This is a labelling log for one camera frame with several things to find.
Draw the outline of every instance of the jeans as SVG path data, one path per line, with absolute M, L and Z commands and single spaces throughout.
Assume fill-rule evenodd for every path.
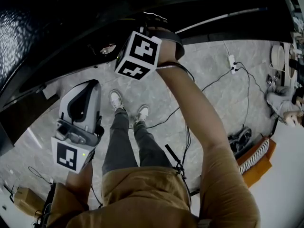
M 115 111 L 115 118 L 110 128 L 110 142 L 102 167 L 103 175 L 109 171 L 138 167 L 128 135 L 128 113 L 121 108 Z M 162 166 L 172 168 L 165 152 L 147 131 L 144 122 L 134 126 L 134 136 L 139 147 L 140 166 Z

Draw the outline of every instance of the black and white striped object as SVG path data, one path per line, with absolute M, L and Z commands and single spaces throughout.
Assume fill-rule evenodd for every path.
M 261 146 L 256 150 L 256 152 L 246 160 L 239 167 L 239 173 L 242 175 L 244 172 L 248 171 L 252 166 L 254 166 L 268 151 L 269 139 L 266 139 Z

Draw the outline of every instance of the gray floor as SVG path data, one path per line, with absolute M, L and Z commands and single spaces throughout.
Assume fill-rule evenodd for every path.
M 226 44 L 230 53 L 234 54 L 237 61 L 243 62 L 265 91 L 266 75 L 274 73 L 268 67 L 271 42 L 243 40 L 227 41 Z M 229 70 L 228 53 L 223 42 L 200 43 L 188 45 L 185 48 L 186 55 L 180 62 L 192 72 L 200 88 L 205 87 Z M 103 115 L 102 125 L 105 128 L 105 134 L 96 149 L 93 161 L 93 186 L 100 198 L 101 167 L 109 142 L 109 127 L 114 118 L 114 111 L 108 100 L 109 91 L 118 89 L 123 94 L 123 101 L 130 116 L 135 115 L 142 104 L 148 104 L 150 106 L 148 126 L 164 121 L 177 108 L 177 103 L 157 73 L 153 73 L 143 82 L 137 82 L 114 74 L 111 64 L 67 76 L 50 85 L 46 93 L 50 94 L 57 90 L 63 96 L 73 86 L 93 78 L 98 79 L 102 85 L 101 113 Z M 244 122 L 247 110 L 247 86 L 247 74 L 244 70 L 240 70 L 235 75 L 227 74 L 205 91 L 222 119 L 227 133 L 238 131 Z M 273 126 L 263 97 L 251 78 L 246 125 L 253 130 L 253 136 L 257 136 L 259 133 L 268 134 Z M 58 117 L 58 106 L 59 102 L 49 108 L 22 135 L 17 141 L 16 147 L 0 157 L 0 176 L 10 187 L 12 185 L 29 187 L 42 197 L 47 196 L 48 184 L 31 174 L 28 166 L 44 173 L 47 180 L 54 178 L 56 181 L 64 182 L 67 172 L 53 165 L 51 152 L 51 136 L 54 133 L 54 122 Z M 169 144 L 177 156 L 182 158 L 186 134 L 185 122 L 179 110 L 167 123 L 150 129 L 150 132 L 161 147 L 164 148 L 165 144 Z M 129 136 L 138 161 L 138 148 L 132 131 L 129 132 Z M 175 164 L 172 157 L 168 153 L 167 155 L 172 164 Z M 192 135 L 192 144 L 184 166 L 190 189 L 197 187 L 202 156 L 202 148 Z M 92 208 L 98 206 L 92 193 L 89 204 Z

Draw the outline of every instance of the power strip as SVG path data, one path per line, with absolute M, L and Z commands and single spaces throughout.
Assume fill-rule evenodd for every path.
M 230 69 L 231 69 L 231 73 L 235 74 L 236 73 L 236 66 L 234 65 L 234 63 L 236 62 L 234 59 L 234 55 L 230 55 L 228 57 L 229 59 L 229 64 L 230 64 Z

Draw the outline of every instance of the foot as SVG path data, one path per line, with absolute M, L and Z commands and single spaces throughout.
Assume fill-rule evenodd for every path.
M 134 126 L 139 122 L 145 122 L 147 119 L 147 116 L 149 114 L 149 107 L 147 105 L 142 105 L 137 113 Z
M 110 102 L 115 110 L 118 108 L 124 109 L 122 96 L 115 89 L 110 92 Z

